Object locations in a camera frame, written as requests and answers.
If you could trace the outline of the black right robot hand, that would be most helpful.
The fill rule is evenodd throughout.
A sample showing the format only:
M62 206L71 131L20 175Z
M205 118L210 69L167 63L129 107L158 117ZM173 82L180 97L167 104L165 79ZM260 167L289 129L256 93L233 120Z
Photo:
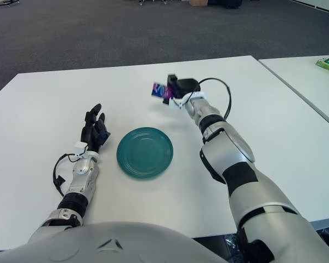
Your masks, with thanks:
M201 91L201 87L197 80L193 78L178 79L174 74L168 75L167 88L170 91L170 94L166 95L162 101L167 105L169 104L170 98L182 99L188 93Z

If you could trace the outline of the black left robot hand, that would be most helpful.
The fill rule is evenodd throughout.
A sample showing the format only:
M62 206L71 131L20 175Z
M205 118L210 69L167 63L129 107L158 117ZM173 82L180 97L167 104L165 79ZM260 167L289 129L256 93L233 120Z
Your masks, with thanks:
M88 145L88 151L96 153L111 135L105 125L105 114L99 115L100 110L101 104L96 104L90 111L86 112L85 125L81 133L81 142Z

